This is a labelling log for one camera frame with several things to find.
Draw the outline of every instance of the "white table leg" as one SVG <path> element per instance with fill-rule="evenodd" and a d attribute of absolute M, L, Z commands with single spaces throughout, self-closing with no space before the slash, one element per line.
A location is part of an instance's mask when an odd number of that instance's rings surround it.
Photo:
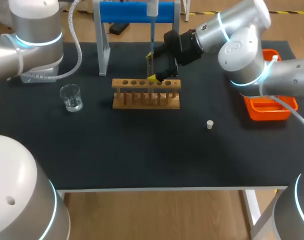
<path fill-rule="evenodd" d="M 66 193 L 64 191 L 61 191 L 61 190 L 57 190 L 57 192 L 60 195 L 60 197 L 62 198 L 62 200 L 64 200 L 64 196 L 66 195 Z"/>
<path fill-rule="evenodd" d="M 263 240 L 273 230 L 273 208 L 282 191 L 278 191 L 262 215 L 255 190 L 242 191 L 250 222 L 252 240 Z"/>
<path fill-rule="evenodd" d="M 185 21 L 189 21 L 191 0 L 186 0 Z"/>

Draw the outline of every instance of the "orange plastic container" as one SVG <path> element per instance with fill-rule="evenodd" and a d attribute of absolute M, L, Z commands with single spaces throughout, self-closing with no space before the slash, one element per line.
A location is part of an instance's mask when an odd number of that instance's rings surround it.
<path fill-rule="evenodd" d="M 263 49 L 264 60 L 272 61 L 274 55 L 278 56 L 278 61 L 281 61 L 281 57 L 276 50 Z M 277 96 L 279 99 L 289 104 L 296 111 L 298 110 L 298 104 L 294 97 L 289 96 Z M 248 98 L 244 97 L 247 111 L 254 121 L 277 121 L 286 120 L 291 112 L 283 107 L 278 102 L 268 97 L 256 97 Z"/>

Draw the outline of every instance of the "black tabletop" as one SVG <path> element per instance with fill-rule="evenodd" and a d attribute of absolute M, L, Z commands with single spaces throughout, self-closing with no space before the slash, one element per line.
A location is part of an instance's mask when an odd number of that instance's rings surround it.
<path fill-rule="evenodd" d="M 262 45 L 295 57 L 287 42 Z M 0 135 L 26 146 L 57 189 L 287 186 L 304 169 L 304 127 L 293 116 L 252 121 L 215 54 L 179 68 L 180 110 L 112 109 L 112 78 L 145 78 L 149 43 L 110 46 L 106 77 L 96 45 L 83 43 L 82 66 L 67 79 L 0 83 Z M 62 73 L 76 61 L 73 44 L 64 51 Z M 67 83 L 81 88 L 80 112 L 60 99 Z"/>

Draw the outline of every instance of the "gray metal frame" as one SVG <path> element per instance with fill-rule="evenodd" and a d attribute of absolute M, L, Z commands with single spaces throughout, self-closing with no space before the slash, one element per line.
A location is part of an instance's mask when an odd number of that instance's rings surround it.
<path fill-rule="evenodd" d="M 93 17 L 96 32 L 96 47 L 99 75 L 106 76 L 110 58 L 110 46 L 104 23 L 101 22 L 100 0 L 93 0 Z"/>
<path fill-rule="evenodd" d="M 172 29 L 180 32 L 181 2 L 174 0 L 174 20 Z M 110 58 L 110 46 L 104 23 L 101 22 L 100 0 L 93 0 L 93 17 L 96 32 L 96 47 L 99 75 L 106 76 Z"/>

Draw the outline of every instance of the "wooden peg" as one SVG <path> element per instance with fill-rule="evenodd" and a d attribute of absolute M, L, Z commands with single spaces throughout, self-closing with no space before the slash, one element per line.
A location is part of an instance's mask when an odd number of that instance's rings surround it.
<path fill-rule="evenodd" d="M 136 93 L 133 91 L 132 92 L 132 104 L 134 105 L 136 99 Z"/>
<path fill-rule="evenodd" d="M 165 104 L 166 104 L 166 105 L 168 105 L 168 103 L 169 103 L 169 95 L 170 95 L 170 94 L 169 94 L 168 92 L 167 92 L 166 95 L 165 95 Z"/>
<path fill-rule="evenodd" d="M 143 104 L 144 104 L 144 93 L 141 92 L 141 105 L 143 105 Z"/>
<path fill-rule="evenodd" d="M 173 89 L 172 98 L 175 98 L 177 96 L 177 91 L 178 90 L 176 88 Z"/>
<path fill-rule="evenodd" d="M 116 96 L 117 96 L 117 99 L 119 100 L 120 96 L 121 96 L 121 88 L 119 88 L 119 87 L 116 88 Z"/>
<path fill-rule="evenodd" d="M 152 92 L 151 91 L 148 92 L 148 104 L 152 105 Z"/>
<path fill-rule="evenodd" d="M 123 104 L 127 105 L 127 92 L 126 91 L 123 93 Z"/>
<path fill-rule="evenodd" d="M 157 93 L 157 105 L 161 105 L 161 94 L 159 92 Z"/>

